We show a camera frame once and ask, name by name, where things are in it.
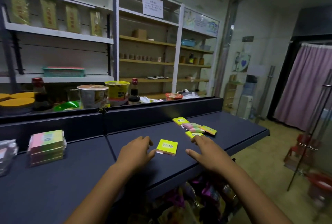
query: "hand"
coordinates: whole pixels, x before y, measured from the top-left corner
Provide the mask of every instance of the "hand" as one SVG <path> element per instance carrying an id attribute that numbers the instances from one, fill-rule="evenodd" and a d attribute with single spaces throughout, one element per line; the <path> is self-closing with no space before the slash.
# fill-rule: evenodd
<path id="1" fill-rule="evenodd" d="M 230 156 L 213 142 L 212 139 L 204 135 L 196 135 L 191 142 L 198 145 L 201 154 L 190 149 L 186 149 L 186 153 L 206 169 L 223 175 L 226 168 L 235 164 Z"/>
<path id="2" fill-rule="evenodd" d="M 116 164 L 123 169 L 128 169 L 130 173 L 135 173 L 142 169 L 156 154 L 156 150 L 147 153 L 149 145 L 153 145 L 150 137 L 142 136 L 129 142 L 122 147 Z"/>

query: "forearm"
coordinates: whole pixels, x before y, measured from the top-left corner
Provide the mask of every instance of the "forearm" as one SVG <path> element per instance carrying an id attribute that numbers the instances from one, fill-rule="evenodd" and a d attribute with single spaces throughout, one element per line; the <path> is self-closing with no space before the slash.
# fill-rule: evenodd
<path id="1" fill-rule="evenodd" d="M 229 182 L 254 223 L 292 223 L 251 177 L 233 161 L 219 173 Z"/>
<path id="2" fill-rule="evenodd" d="M 95 224 L 105 221 L 118 192 L 131 176 L 131 171 L 112 165 L 92 191 L 67 219 L 65 224 Z"/>

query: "person's left hand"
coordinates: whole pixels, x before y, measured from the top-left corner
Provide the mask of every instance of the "person's left hand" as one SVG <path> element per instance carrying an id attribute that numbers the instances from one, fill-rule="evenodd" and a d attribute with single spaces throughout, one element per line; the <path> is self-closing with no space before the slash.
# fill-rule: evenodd
<path id="1" fill-rule="evenodd" d="M 137 172 L 155 156 L 156 150 L 147 153 L 152 145 L 150 137 L 140 136 L 122 147 L 116 163 L 123 169 L 129 169 L 130 173 Z"/>

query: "purple curtain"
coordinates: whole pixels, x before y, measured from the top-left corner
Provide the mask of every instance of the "purple curtain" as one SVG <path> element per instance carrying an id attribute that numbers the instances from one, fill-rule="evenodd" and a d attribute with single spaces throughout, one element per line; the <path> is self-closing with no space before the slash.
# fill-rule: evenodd
<path id="1" fill-rule="evenodd" d="M 332 46 L 302 43 L 274 117 L 306 130 L 332 68 Z"/>

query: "beige floor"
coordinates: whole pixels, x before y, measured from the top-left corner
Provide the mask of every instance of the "beige floor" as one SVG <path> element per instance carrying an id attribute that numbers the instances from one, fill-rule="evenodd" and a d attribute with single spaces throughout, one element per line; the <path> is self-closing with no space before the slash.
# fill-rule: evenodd
<path id="1" fill-rule="evenodd" d="M 301 132 L 272 121 L 261 121 L 260 124 L 270 130 L 271 136 L 234 155 L 236 163 L 295 224 L 313 223 L 316 207 L 307 195 L 308 181 L 302 176 L 296 176 L 290 191 L 286 191 L 293 172 L 284 167 L 283 159 L 289 148 L 296 143 L 296 138 Z M 230 223 L 249 224 L 251 222 L 246 212 L 241 209 Z M 332 223 L 332 206 L 320 215 L 316 223 Z"/>

